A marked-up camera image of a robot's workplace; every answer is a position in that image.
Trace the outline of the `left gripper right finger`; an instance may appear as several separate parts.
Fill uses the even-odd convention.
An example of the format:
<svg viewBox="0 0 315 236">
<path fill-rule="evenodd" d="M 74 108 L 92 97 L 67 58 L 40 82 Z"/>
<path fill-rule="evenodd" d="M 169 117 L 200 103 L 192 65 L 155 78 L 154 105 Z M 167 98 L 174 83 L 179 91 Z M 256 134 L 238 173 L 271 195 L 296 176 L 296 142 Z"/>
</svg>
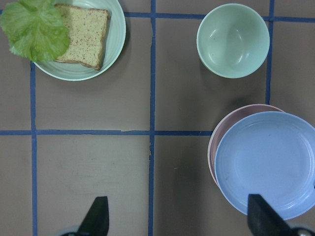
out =
<svg viewBox="0 0 315 236">
<path fill-rule="evenodd" d="M 248 196 L 248 227 L 253 236 L 294 236 L 292 228 L 259 194 Z"/>
</svg>

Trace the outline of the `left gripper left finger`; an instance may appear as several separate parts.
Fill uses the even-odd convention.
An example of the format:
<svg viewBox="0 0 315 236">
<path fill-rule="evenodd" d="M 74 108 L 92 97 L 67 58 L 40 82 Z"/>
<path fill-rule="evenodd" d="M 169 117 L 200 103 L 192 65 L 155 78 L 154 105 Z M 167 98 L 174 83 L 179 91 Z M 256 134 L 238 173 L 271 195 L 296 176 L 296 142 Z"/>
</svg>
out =
<svg viewBox="0 0 315 236">
<path fill-rule="evenodd" d="M 77 236 L 106 236 L 109 231 L 109 206 L 107 196 L 96 197 L 84 220 L 79 226 Z"/>
</svg>

